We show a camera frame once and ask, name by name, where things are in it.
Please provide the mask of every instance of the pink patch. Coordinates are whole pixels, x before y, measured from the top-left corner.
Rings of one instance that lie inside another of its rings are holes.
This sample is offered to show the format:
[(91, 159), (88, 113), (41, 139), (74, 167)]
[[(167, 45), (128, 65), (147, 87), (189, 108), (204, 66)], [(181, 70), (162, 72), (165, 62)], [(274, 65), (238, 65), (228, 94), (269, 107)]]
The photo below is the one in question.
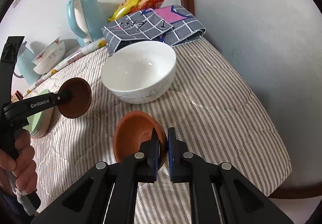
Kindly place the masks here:
[(165, 19), (166, 22), (168, 23), (174, 23), (180, 20), (184, 20), (187, 17), (186, 16), (181, 16), (179, 14), (176, 14), (175, 12), (171, 11), (171, 6), (169, 7), (164, 7), (160, 9), (155, 9), (154, 10), (161, 18)]

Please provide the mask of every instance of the striped fabric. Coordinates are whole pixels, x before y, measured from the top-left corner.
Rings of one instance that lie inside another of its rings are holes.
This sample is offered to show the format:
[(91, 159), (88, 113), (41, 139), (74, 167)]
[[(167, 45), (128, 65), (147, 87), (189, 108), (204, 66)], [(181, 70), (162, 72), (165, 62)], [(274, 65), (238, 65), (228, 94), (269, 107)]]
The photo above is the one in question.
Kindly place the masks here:
[[(166, 131), (205, 161), (233, 164), (265, 195), (291, 173), (285, 146), (263, 106), (231, 65), (204, 38), (177, 46), (177, 72), (159, 99), (141, 105), (116, 99), (100, 81), (107, 59), (100, 48), (54, 74), (30, 96), (81, 77), (91, 85), (88, 112), (68, 119), (54, 109), (45, 137), (32, 140), (38, 173), (39, 211), (46, 208), (98, 161), (115, 163), (112, 136), (120, 119), (132, 110), (155, 118)], [(154, 184), (139, 184), (135, 223), (190, 223), (188, 184), (173, 184), (166, 162)]]

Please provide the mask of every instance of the electric kettle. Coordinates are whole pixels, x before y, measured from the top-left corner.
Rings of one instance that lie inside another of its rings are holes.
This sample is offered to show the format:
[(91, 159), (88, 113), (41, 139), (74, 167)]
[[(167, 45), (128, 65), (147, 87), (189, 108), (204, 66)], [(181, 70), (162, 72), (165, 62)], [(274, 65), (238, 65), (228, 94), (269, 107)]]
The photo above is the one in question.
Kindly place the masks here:
[(70, 0), (67, 3), (68, 23), (81, 47), (103, 37), (107, 18), (97, 0)]
[(20, 49), (17, 55), (16, 67), (20, 71), (21, 75), (17, 75), (15, 72), (13, 74), (17, 78), (24, 78), (28, 85), (35, 83), (41, 75), (34, 72), (33, 68), (36, 66), (32, 60), (35, 58), (35, 55), (26, 47), (26, 41), (21, 44)]

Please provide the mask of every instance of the white ceramic bowl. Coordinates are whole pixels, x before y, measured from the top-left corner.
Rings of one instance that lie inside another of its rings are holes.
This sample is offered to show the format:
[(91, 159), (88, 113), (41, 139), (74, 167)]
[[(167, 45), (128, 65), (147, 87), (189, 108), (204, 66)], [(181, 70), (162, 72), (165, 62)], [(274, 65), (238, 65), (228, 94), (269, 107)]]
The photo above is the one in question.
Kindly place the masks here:
[(46, 47), (41, 53), (39, 53), (34, 59), (33, 63), (38, 65), (41, 63), (50, 53), (52, 53), (59, 45), (59, 37), (55, 39), (48, 47)]
[(101, 70), (102, 83), (119, 99), (139, 104), (153, 101), (173, 82), (175, 51), (158, 41), (130, 44), (113, 54)]
[(50, 53), (46, 58), (44, 58), (41, 63), (39, 63), (33, 70), (43, 75), (49, 72), (52, 68), (54, 68), (63, 58), (65, 54), (65, 43), (59, 43), (58, 47), (54, 49), (52, 53)]

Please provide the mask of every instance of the orange clay bowl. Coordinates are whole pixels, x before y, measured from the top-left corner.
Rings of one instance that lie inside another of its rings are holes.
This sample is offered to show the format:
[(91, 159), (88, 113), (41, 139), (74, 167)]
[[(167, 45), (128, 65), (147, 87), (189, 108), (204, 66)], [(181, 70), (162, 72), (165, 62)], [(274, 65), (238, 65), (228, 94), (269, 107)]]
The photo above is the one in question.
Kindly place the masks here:
[(72, 98), (57, 105), (59, 112), (70, 119), (85, 114), (92, 102), (92, 90), (88, 82), (82, 78), (72, 78), (65, 81), (58, 92), (64, 90), (70, 90)]
[(152, 129), (158, 134), (159, 168), (163, 165), (167, 153), (167, 138), (161, 125), (143, 111), (132, 111), (118, 123), (113, 136), (113, 151), (116, 162), (139, 151), (142, 142), (151, 139)]

